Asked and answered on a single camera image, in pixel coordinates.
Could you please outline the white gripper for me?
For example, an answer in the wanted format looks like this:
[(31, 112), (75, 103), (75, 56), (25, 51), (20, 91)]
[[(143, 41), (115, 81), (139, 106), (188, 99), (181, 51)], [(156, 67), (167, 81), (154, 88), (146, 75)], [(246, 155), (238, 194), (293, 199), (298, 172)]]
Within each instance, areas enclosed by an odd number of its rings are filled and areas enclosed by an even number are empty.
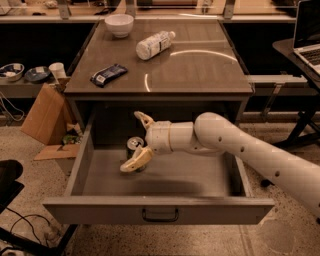
[(141, 111), (135, 111), (134, 116), (146, 130), (145, 139), (148, 146), (138, 146), (132, 157), (120, 166), (121, 172), (129, 173), (138, 170), (152, 159), (154, 153), (191, 152), (195, 148), (192, 122), (154, 122), (152, 117)]

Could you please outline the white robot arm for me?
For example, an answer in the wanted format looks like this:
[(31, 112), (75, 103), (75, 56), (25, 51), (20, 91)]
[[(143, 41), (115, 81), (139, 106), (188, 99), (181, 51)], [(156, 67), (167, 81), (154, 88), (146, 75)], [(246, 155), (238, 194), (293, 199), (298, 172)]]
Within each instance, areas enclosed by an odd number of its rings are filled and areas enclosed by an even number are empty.
[(193, 122), (155, 121), (136, 111), (135, 117), (146, 130), (145, 147), (120, 166), (133, 172), (156, 154), (182, 151), (193, 155), (215, 156), (228, 152), (261, 176), (290, 194), (313, 214), (320, 214), (320, 166), (257, 139), (212, 112), (200, 114)]

